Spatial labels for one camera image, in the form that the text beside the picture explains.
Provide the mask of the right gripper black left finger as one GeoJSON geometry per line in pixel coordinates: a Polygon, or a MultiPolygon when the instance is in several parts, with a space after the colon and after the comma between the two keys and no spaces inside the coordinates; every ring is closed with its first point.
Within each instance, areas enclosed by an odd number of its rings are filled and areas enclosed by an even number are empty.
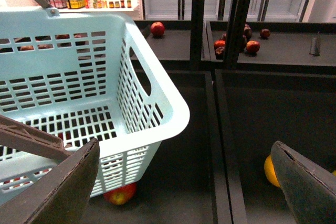
{"type": "Polygon", "coordinates": [[[99,155],[99,142],[93,139],[4,203],[1,223],[79,223],[95,184],[99,155]]]}

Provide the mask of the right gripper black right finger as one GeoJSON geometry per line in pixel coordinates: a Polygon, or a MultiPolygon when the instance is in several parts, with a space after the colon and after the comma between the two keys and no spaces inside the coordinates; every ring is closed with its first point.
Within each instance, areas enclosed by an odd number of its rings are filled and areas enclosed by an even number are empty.
{"type": "Polygon", "coordinates": [[[335,223],[335,175],[281,141],[271,159],[295,222],[335,223]]]}

